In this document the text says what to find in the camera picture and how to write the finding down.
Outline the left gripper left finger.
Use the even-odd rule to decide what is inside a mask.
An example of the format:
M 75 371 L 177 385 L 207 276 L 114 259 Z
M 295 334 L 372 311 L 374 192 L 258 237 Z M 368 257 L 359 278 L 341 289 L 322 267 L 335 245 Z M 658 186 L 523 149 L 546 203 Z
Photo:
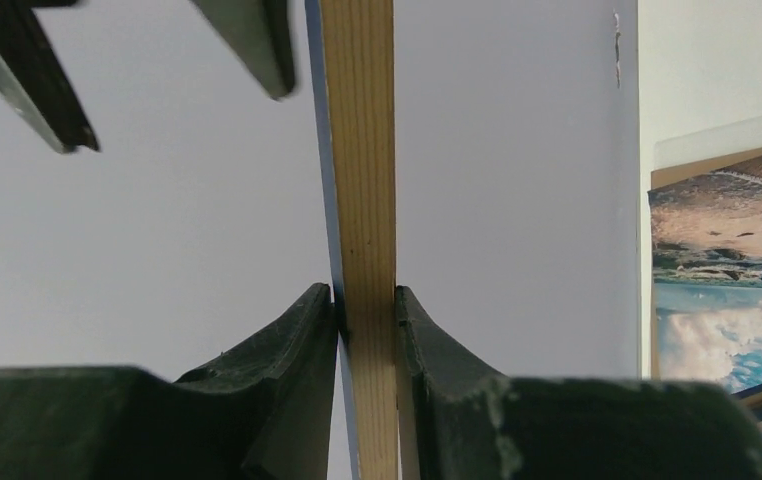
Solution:
M 0 479 L 323 479 L 328 286 L 174 382 L 131 366 L 0 368 Z

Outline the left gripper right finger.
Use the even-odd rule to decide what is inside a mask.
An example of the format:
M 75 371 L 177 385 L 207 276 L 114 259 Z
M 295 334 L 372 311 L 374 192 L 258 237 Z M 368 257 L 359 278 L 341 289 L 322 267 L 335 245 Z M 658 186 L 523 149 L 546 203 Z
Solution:
M 520 378 L 395 292 L 406 479 L 762 479 L 762 432 L 708 383 Z

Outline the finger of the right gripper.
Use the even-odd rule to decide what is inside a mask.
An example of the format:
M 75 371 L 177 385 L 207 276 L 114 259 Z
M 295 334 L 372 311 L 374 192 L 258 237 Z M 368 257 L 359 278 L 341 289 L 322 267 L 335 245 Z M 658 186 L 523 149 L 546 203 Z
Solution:
M 35 11 L 77 1 L 0 0 L 0 94 L 59 154 L 100 150 L 95 132 Z
M 210 26 L 266 94 L 281 100 L 296 87 L 288 0 L 194 0 Z

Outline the blue wooden picture frame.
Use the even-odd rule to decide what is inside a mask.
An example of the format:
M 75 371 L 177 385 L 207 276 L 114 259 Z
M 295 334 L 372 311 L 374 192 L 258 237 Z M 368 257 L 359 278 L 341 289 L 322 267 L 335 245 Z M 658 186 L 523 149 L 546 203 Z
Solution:
M 305 5 L 352 474 L 398 475 L 394 5 Z

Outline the brown cardboard backing board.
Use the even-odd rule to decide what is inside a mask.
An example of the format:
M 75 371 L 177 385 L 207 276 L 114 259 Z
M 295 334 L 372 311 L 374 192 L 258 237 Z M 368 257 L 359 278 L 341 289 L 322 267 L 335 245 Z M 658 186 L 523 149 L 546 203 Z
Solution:
M 650 174 L 651 188 L 656 189 L 659 187 L 664 187 L 666 185 L 670 185 L 699 174 L 708 173 L 759 157 L 762 157 L 762 147 L 730 153 L 704 160 L 696 160 L 678 166 L 653 169 Z M 650 335 L 650 339 L 648 341 L 648 352 L 645 353 L 645 356 L 649 360 L 648 377 L 651 379 L 659 380 L 661 376 L 659 365 L 658 327 L 654 283 L 651 283 L 649 297 L 647 300 L 644 300 L 644 303 L 650 314 L 650 319 L 648 320 L 648 333 Z

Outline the beach landscape photo print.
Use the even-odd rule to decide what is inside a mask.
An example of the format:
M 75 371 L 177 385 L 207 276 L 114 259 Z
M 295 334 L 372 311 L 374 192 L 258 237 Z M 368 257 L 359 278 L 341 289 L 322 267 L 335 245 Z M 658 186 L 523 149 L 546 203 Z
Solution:
M 762 157 L 650 188 L 660 379 L 762 399 Z

